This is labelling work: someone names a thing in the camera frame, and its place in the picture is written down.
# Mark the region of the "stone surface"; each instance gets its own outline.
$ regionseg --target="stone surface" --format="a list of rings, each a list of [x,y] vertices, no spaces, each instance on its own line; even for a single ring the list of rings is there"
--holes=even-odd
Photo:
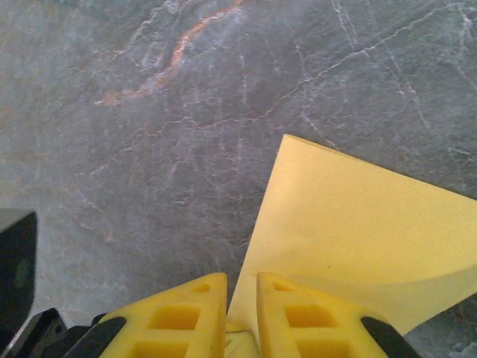
[[[0,205],[69,323],[232,288],[284,133],[477,198],[475,0],[3,0],[0,34]],[[475,311],[409,339],[474,357]]]

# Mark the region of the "yellow foam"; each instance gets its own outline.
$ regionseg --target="yellow foam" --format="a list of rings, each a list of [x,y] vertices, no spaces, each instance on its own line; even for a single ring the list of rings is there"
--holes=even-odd
[[[101,358],[223,358],[227,277],[209,274],[102,318],[126,325]]]
[[[261,271],[406,333],[477,291],[477,203],[287,135],[227,315],[256,338]]]
[[[257,315],[262,358],[386,358],[361,323],[369,310],[259,273]]]

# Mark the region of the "yellow sheet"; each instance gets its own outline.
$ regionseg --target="yellow sheet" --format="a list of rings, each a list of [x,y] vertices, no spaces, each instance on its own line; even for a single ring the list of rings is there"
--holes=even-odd
[[[227,316],[256,338],[259,271],[404,334],[477,291],[477,202],[285,135]]]

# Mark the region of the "gray marble floor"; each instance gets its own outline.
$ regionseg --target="gray marble floor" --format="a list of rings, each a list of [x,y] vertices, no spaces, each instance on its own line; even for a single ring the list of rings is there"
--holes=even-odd
[[[1,0],[0,205],[69,323],[237,277],[284,133],[477,198],[477,2]],[[476,298],[408,338],[477,357]]]

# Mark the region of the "yellow paper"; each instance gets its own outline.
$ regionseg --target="yellow paper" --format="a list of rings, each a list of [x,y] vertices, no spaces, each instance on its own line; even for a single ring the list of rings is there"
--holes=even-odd
[[[477,202],[286,135],[227,316],[256,338],[260,271],[404,334],[477,291]]]

